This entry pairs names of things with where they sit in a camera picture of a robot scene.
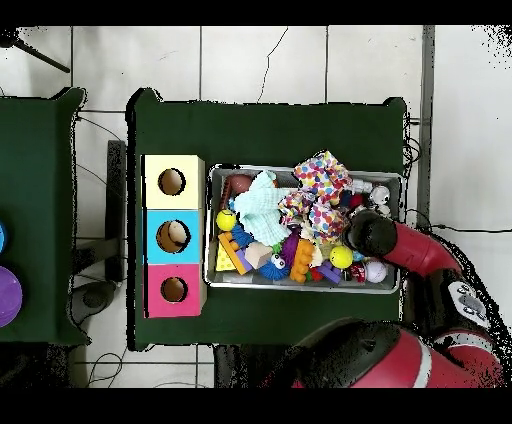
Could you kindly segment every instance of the shape sorter box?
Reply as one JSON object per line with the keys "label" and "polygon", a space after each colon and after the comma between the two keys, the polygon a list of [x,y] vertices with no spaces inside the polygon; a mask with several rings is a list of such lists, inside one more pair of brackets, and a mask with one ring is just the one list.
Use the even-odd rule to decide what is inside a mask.
{"label": "shape sorter box", "polygon": [[[141,161],[147,209],[204,209],[205,168],[198,156],[142,155]],[[166,194],[169,189],[175,194]]]}
{"label": "shape sorter box", "polygon": [[[206,301],[201,269],[199,264],[148,265],[148,318],[199,316]],[[178,302],[170,302],[163,295],[168,279],[179,279],[184,286],[184,296]]]}
{"label": "shape sorter box", "polygon": [[[203,262],[204,213],[199,210],[148,210],[147,220],[147,263],[150,265],[201,264]],[[157,240],[161,227],[166,223],[178,222],[185,228],[187,242],[183,250],[169,253],[162,249]]]}

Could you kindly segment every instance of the pink block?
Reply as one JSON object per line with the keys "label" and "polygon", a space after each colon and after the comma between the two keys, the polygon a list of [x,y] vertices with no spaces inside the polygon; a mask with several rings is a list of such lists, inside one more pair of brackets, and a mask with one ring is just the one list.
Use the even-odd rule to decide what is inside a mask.
{"label": "pink block", "polygon": [[[181,278],[186,287],[186,296],[181,302],[169,302],[162,296],[162,283],[168,279]],[[195,317],[201,314],[206,290],[199,264],[148,265],[148,312],[149,318]]]}

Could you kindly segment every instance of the white toy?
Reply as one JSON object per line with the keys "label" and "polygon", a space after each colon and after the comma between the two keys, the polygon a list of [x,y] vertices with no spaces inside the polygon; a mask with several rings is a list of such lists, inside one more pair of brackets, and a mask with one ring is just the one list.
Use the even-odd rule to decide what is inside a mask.
{"label": "white toy", "polygon": [[389,189],[385,186],[377,186],[370,193],[370,201],[376,205],[385,205],[389,202]]}
{"label": "white toy", "polygon": [[381,283],[386,275],[388,275],[388,268],[382,262],[369,261],[364,264],[366,281],[370,283]]}
{"label": "white toy", "polygon": [[370,193],[373,189],[372,183],[368,183],[363,180],[353,179],[351,185],[347,185],[345,190],[354,193]]}

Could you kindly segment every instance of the green tablecloth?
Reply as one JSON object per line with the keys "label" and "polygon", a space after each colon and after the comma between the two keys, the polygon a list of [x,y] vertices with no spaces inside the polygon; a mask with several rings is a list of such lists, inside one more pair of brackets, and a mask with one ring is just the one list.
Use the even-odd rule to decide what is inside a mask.
{"label": "green tablecloth", "polygon": [[0,97],[0,221],[9,242],[0,265],[18,277],[23,306],[0,341],[80,344],[67,317],[73,236],[72,117],[84,98]]}
{"label": "green tablecloth", "polygon": [[136,308],[135,317],[129,311],[128,333],[133,336],[135,329],[136,345],[293,344],[344,316],[397,319],[398,291],[357,295],[228,288],[209,288],[199,317],[143,318],[139,166],[141,154],[194,154],[207,169],[216,163],[293,167],[329,149],[351,170],[402,173],[405,109],[402,99],[384,105],[229,105],[161,102],[151,89],[135,93],[127,117],[133,123],[128,167],[136,164],[135,174],[128,175],[135,180],[129,202],[136,190],[136,205],[129,208],[135,228],[129,235],[137,235],[135,279],[129,280]]}

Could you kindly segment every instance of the green table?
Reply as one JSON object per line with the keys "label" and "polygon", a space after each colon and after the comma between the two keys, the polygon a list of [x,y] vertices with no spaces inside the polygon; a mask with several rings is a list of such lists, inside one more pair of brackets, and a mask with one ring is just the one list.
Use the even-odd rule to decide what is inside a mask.
{"label": "green table", "polygon": [[201,316],[143,318],[140,155],[193,154],[207,169],[216,163],[292,167],[329,149],[349,169],[402,173],[402,99],[384,105],[229,105],[162,102],[141,89],[127,107],[129,121],[128,232],[135,238],[135,273],[129,268],[128,336],[149,343],[293,344],[331,320],[353,316],[395,320],[399,291],[358,295],[208,288]]}
{"label": "green table", "polygon": [[22,309],[0,328],[0,341],[87,341],[66,312],[74,215],[70,129],[84,94],[0,97],[0,221],[10,235],[0,265],[23,289]]}

